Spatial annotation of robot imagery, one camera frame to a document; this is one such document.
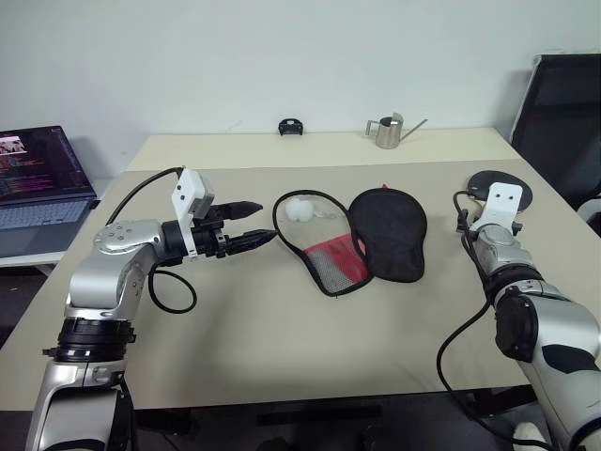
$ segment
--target white bracket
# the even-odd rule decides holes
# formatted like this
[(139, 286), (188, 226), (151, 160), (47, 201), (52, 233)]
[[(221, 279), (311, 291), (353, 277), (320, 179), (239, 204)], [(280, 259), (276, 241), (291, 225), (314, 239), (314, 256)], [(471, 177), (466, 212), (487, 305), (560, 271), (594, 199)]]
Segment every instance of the white bracket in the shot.
[(171, 201), (176, 210), (177, 222), (188, 257), (192, 259), (198, 256), (191, 231), (193, 218), (204, 218), (214, 198), (215, 193), (208, 182), (202, 180), (197, 172), (184, 168), (177, 181), (176, 189), (171, 194)]
[(513, 234), (513, 223), (516, 219), (521, 197), (521, 186), (509, 183), (493, 183), (488, 190), (488, 199), (482, 216), (471, 225), (470, 230), (476, 231), (482, 226), (497, 224)]

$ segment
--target black cable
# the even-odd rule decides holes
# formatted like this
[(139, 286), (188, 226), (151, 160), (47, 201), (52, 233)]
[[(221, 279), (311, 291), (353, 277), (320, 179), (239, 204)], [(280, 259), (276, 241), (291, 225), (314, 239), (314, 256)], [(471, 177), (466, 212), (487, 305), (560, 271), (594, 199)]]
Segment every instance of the black cable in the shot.
[[(471, 261), (473, 261), (474, 265), (476, 266), (476, 269), (478, 270), (478, 273), (480, 274), (480, 277), (484, 283), (485, 282), (485, 272), (482, 269), (482, 265), (478, 261), (478, 256), (476, 255), (476, 252), (473, 248), (473, 244), (471, 243), (471, 238), (468, 234), (468, 230), (469, 230), (468, 222), (463, 217), (461, 208), (459, 207), (459, 203), (457, 201), (457, 197), (460, 196), (461, 194), (469, 195), (469, 193), (467, 191), (459, 191), (453, 195), (453, 203), (455, 205), (455, 209), (457, 210), (457, 214), (458, 214), (461, 226), (463, 227), (463, 236), (461, 237), (461, 244), (463, 245), (463, 248), (468, 253), (468, 256), (470, 256)], [(485, 421), (483, 421), (481, 418), (479, 418), (478, 415), (476, 415), (466, 404), (463, 403), (463, 401), (457, 394), (457, 391), (454, 390), (453, 387), (451, 387), (449, 382), (447, 382), (447, 380), (445, 379), (444, 374), (442, 373), (442, 355), (444, 354), (446, 349), (453, 342), (453, 340), (455, 340), (462, 332), (464, 332), (466, 329), (468, 329), (478, 319), (483, 317), (489, 308), (490, 308), (490, 302), (488, 301), (488, 299), (486, 299), (484, 305), (482, 306), (482, 308), (480, 310), (478, 310), (470, 319), (468, 319), (461, 326), (459, 326), (452, 334), (450, 334), (442, 342), (442, 344), (440, 345), (439, 351), (437, 352), (437, 356), (436, 356), (436, 370), (439, 373), (440, 381), (442, 382), (442, 385), (444, 385), (444, 388), (447, 390), (449, 395), (451, 395), (451, 398), (453, 399), (453, 401), (463, 411), (463, 413), (465, 415), (467, 415), (468, 418), (470, 418), (473, 421), (475, 421), (476, 423), (478, 423), (482, 428), (486, 429), (488, 432), (490, 432), (495, 437), (498, 437), (498, 438), (500, 438), (506, 442), (512, 443), (512, 444), (521, 444), (521, 445), (525, 445), (525, 446), (538, 446), (538, 447), (546, 449), (548, 451), (556, 451), (557, 448), (551, 444), (540, 442), (538, 440), (514, 439), (513, 437), (502, 434), (501, 432), (498, 432), (496, 429), (489, 426)]]
[(123, 393), (128, 397), (130, 401), (130, 440), (131, 440), (131, 451), (138, 451), (138, 429), (135, 421), (135, 409), (133, 408), (133, 398), (131, 397), (130, 387), (125, 382), (125, 378), (121, 379), (119, 384)]
[(169, 438), (167, 434), (162, 434), (162, 437), (165, 439), (166, 442), (168, 442), (171, 445), (173, 449), (175, 449), (175, 451), (179, 451), (179, 448), (176, 446), (175, 443), (173, 443), (173, 441)]
[(138, 186), (133, 188), (133, 190), (131, 190), (130, 193), (125, 196), (125, 198), (119, 203), (119, 205), (116, 206), (115, 211), (113, 211), (113, 214), (111, 214), (111, 216), (109, 216), (109, 219), (106, 221), (106, 225), (112, 224), (115, 221), (118, 214), (125, 208), (127, 203), (130, 202), (131, 198), (134, 197), (136, 194), (138, 194), (148, 184), (152, 183), (154, 180), (158, 180), (169, 174), (175, 173), (179, 177), (179, 176), (181, 176), (182, 171), (183, 171), (183, 167), (170, 167), (169, 169), (165, 169), (164, 171), (161, 171), (161, 172), (155, 174), (154, 176), (149, 177), (148, 179), (144, 180)]
[[(148, 293), (150, 294), (150, 299), (163, 312), (172, 313), (174, 315), (180, 315), (182, 313), (188, 313), (189, 311), (191, 311), (193, 308), (196, 307), (196, 303), (198, 302), (198, 297), (196, 296), (196, 290), (190, 284), (190, 282), (188, 282), (186, 279), (184, 279), (181, 275), (175, 274), (174, 272), (169, 272), (169, 271), (164, 271), (164, 270), (157, 270), (157, 267), (159, 265), (161, 265), (160, 262), (159, 263), (155, 263), (154, 265), (152, 265), (152, 268), (150, 268), (150, 272), (148, 273)], [(188, 288), (188, 290), (190, 291), (190, 293), (192, 294), (192, 303), (188, 307), (182, 308), (182, 309), (178, 310), (178, 309), (175, 309), (175, 308), (168, 307), (164, 303), (162, 303), (161, 301), (159, 301), (159, 298), (157, 298), (157, 294), (154, 291), (154, 274), (169, 275), (169, 276), (177, 279), (182, 284), (184, 284)]]

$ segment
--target chair backrest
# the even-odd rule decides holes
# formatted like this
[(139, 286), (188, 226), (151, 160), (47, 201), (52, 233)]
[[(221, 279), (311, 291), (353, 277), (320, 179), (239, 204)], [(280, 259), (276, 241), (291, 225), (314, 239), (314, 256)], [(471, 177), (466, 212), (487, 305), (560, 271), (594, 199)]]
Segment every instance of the chair backrest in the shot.
[(511, 144), (574, 208), (601, 192), (601, 54), (540, 55)]

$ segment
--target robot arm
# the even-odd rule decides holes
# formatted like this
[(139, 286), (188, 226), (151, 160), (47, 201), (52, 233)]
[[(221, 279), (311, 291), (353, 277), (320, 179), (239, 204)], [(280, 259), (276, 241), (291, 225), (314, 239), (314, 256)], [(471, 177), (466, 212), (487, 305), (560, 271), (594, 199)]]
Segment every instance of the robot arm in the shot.
[(470, 228), (485, 293), (496, 311), (495, 340), (530, 381), (561, 450), (599, 450), (601, 372), (594, 362), (601, 350), (599, 324), (545, 282), (521, 248), (513, 233), (520, 195), (518, 186), (494, 183), (482, 217)]
[(270, 241), (255, 230), (229, 238), (223, 221), (260, 210), (251, 202), (211, 206), (210, 188), (184, 169), (172, 196), (177, 220), (120, 221), (94, 238), (94, 248), (71, 277), (58, 345), (44, 351), (44, 373), (26, 449), (124, 450), (132, 403), (124, 384), (125, 352), (146, 277), (160, 265), (198, 255), (225, 257)]

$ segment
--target laptop keyboard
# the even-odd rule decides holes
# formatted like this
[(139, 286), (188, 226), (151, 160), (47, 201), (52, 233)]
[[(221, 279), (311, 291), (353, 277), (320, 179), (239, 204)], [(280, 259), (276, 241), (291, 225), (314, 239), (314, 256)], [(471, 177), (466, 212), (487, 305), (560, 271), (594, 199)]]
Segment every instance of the laptop keyboard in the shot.
[(73, 223), (79, 219), (87, 201), (31, 205), (0, 210), (0, 230)]

